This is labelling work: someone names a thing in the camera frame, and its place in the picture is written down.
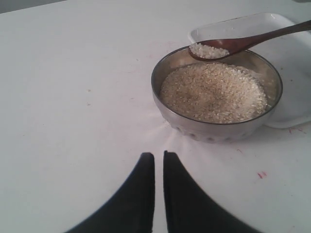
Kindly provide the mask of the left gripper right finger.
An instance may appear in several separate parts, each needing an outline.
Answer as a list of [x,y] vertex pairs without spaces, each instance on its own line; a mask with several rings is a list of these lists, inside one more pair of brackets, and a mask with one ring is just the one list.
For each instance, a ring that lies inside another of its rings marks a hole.
[[170,233],[257,233],[209,197],[175,152],[164,151],[163,192]]

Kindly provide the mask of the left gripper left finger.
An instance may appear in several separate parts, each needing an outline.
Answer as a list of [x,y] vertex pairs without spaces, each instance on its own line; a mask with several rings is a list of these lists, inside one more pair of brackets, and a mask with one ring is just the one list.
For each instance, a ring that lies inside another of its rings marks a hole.
[[116,193],[69,233],[151,233],[155,209],[154,156],[142,153]]

